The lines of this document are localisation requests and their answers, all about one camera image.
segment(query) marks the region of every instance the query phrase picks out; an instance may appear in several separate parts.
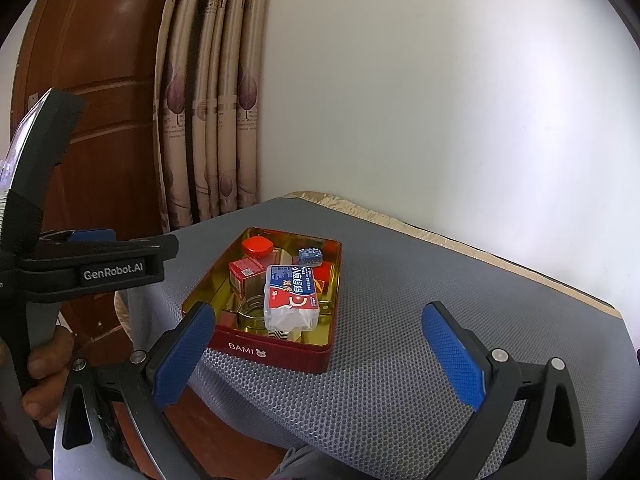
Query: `plastic container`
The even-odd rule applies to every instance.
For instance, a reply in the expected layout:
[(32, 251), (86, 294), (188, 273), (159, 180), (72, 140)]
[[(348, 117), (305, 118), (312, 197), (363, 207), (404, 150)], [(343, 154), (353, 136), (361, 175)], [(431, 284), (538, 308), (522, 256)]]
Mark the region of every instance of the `plastic container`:
[(242, 298), (260, 294), (264, 288), (266, 268), (254, 258), (243, 258), (229, 264), (231, 289)]
[(322, 265), (322, 251), (315, 247), (300, 249), (298, 263), (309, 267), (319, 267)]
[(311, 267), (272, 265), (264, 285), (267, 330), (311, 332), (318, 326), (320, 305)]

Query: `printed label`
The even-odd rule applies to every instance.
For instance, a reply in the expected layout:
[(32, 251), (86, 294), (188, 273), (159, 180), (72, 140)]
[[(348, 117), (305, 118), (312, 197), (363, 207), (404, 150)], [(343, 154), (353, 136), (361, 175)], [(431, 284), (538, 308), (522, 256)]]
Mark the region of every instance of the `printed label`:
[(271, 266), (268, 294), (270, 308), (318, 308), (311, 267)]
[(80, 267), (80, 279), (83, 285), (120, 282), (145, 276), (145, 259), (123, 260)]
[(258, 350), (257, 348), (251, 348), (250, 346), (234, 345), (233, 343), (229, 343), (229, 348), (232, 350), (237, 350), (239, 352), (244, 352), (245, 354), (257, 355), (258, 357), (267, 357), (267, 352)]

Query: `wooden floor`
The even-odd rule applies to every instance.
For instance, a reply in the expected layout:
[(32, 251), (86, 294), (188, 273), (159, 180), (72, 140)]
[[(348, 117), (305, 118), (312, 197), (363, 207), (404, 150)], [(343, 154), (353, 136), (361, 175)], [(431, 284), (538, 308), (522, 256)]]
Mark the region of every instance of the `wooden floor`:
[[(116, 330), (92, 342), (82, 353), (94, 365), (121, 362), (132, 351), (124, 330)], [(129, 420), (124, 404), (114, 410), (140, 470), (159, 479)], [(180, 401), (165, 410), (167, 419), (207, 473), (234, 480), (264, 480), (282, 460), (284, 449), (254, 440), (217, 418), (189, 387)]]

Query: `door panel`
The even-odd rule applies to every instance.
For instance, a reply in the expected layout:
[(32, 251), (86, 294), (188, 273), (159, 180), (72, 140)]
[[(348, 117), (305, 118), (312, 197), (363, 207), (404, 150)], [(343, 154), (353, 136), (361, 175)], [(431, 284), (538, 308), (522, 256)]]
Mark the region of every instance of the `door panel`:
[[(50, 87), (81, 95), (82, 118), (47, 193), (43, 229), (160, 234), (152, 143), (156, 43), (164, 0), (38, 0), (14, 81), (12, 131)], [(113, 295), (66, 302), (82, 343), (118, 323)]]

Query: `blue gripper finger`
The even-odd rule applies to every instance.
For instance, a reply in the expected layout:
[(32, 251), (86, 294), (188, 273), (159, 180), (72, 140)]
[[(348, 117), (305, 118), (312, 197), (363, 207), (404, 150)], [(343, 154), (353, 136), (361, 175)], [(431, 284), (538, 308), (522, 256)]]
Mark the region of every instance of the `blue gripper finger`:
[(69, 242), (114, 242), (116, 231), (113, 229), (76, 229), (68, 238)]
[(158, 407), (175, 404), (213, 337), (213, 308), (197, 302), (176, 328), (162, 334), (149, 352), (146, 376)]
[(422, 334), (440, 362), (460, 402), (477, 411), (486, 393), (484, 371), (431, 303), (422, 310)]

